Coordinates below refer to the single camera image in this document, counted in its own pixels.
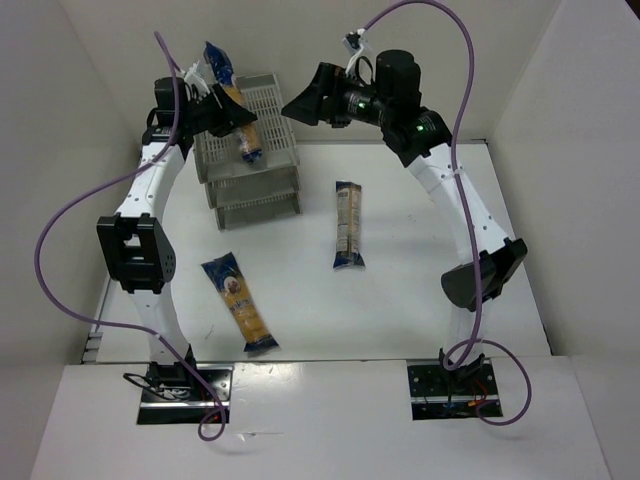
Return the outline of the pasta bag blue yellow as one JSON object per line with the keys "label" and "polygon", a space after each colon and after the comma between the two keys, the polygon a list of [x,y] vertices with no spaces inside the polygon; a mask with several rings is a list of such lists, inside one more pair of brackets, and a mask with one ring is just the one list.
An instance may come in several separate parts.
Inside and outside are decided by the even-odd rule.
{"label": "pasta bag blue yellow", "polygon": [[232,132],[237,138],[242,159],[253,164],[262,158],[263,150],[255,127],[257,116],[247,108],[244,94],[237,86],[233,64],[226,52],[208,41],[205,42],[203,57],[211,67],[216,80],[214,90],[224,92],[221,98],[223,107],[230,112]]}

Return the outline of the pasta bag label side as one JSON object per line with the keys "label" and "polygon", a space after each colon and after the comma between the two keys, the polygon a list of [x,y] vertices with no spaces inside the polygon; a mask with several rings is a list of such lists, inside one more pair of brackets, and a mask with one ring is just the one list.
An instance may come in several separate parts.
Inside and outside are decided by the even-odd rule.
{"label": "pasta bag label side", "polygon": [[335,187],[337,238],[333,268],[364,268],[360,251],[362,187],[349,181],[337,181]]}

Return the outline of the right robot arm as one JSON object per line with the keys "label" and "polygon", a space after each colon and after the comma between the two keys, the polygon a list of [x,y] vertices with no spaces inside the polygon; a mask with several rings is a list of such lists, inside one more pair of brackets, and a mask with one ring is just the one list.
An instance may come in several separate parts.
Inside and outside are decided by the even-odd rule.
{"label": "right robot arm", "polygon": [[456,144],[442,117],[421,103],[421,69],[404,50],[377,55],[370,83],[359,67],[319,64],[310,84],[282,109],[283,116],[316,126],[344,128],[353,121],[381,130],[384,144],[420,183],[451,229],[458,266],[441,286],[452,303],[453,344],[441,365],[457,375],[482,356],[484,305],[496,299],[528,253],[489,212],[457,159]]}

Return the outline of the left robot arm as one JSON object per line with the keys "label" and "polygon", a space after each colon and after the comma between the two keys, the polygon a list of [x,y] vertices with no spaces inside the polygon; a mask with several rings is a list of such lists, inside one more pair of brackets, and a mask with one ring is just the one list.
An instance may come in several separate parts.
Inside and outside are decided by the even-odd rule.
{"label": "left robot arm", "polygon": [[177,260],[162,227],[164,210],[195,137],[223,138],[256,116],[217,84],[165,77],[156,80],[154,95],[140,171],[116,212],[98,220],[97,234],[111,279],[129,295],[150,335],[150,385],[187,390],[197,385],[196,363],[173,303]]}

